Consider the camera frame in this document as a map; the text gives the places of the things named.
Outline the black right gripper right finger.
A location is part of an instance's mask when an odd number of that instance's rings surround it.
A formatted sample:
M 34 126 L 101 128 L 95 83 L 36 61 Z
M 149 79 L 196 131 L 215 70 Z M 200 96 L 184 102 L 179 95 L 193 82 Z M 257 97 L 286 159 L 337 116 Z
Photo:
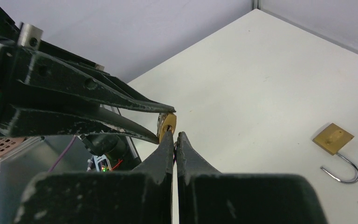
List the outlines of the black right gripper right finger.
M 176 147 L 182 224 L 325 224 L 310 183 L 292 174 L 221 173 L 180 132 Z

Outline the large brass padlock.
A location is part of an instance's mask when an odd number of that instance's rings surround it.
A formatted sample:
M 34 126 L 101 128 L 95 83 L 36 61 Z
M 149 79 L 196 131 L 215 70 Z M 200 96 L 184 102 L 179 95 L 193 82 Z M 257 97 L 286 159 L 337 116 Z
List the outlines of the large brass padlock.
M 337 155 L 340 159 L 348 163 L 354 169 L 354 176 L 350 179 L 343 179 L 335 175 L 333 172 L 328 170 L 325 166 L 321 166 L 320 169 L 325 172 L 329 177 L 342 184 L 355 184 L 358 182 L 358 165 L 348 159 L 346 156 L 339 153 L 339 151 L 347 145 L 354 135 L 339 127 L 334 123 L 330 123 L 323 128 L 312 141 L 328 152 L 330 155 Z

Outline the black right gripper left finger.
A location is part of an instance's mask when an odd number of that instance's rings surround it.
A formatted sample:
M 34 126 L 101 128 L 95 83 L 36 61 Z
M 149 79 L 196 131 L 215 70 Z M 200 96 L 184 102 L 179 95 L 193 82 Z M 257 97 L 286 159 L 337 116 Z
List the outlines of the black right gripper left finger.
M 25 188 L 15 224 L 170 224 L 174 140 L 131 171 L 40 173 Z

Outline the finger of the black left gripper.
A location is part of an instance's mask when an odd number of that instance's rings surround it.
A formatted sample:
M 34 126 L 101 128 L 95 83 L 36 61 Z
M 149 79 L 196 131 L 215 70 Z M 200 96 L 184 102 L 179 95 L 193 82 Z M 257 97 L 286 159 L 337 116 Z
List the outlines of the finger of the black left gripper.
M 175 112 L 117 77 L 25 47 L 2 48 L 2 110 L 60 112 L 110 105 L 138 112 Z
M 145 127 L 102 107 L 48 111 L 8 105 L 0 118 L 0 137 L 116 134 L 153 144 L 159 138 Z

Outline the small brass padlock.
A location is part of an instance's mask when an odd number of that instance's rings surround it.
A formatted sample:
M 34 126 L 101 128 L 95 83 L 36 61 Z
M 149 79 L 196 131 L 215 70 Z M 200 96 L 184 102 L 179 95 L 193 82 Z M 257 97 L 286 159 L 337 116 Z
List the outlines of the small brass padlock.
M 171 131 L 172 133 L 175 132 L 176 124 L 177 116 L 174 113 L 167 112 L 159 114 L 157 124 L 157 137 L 159 143 L 161 143 L 163 136 L 167 131 Z

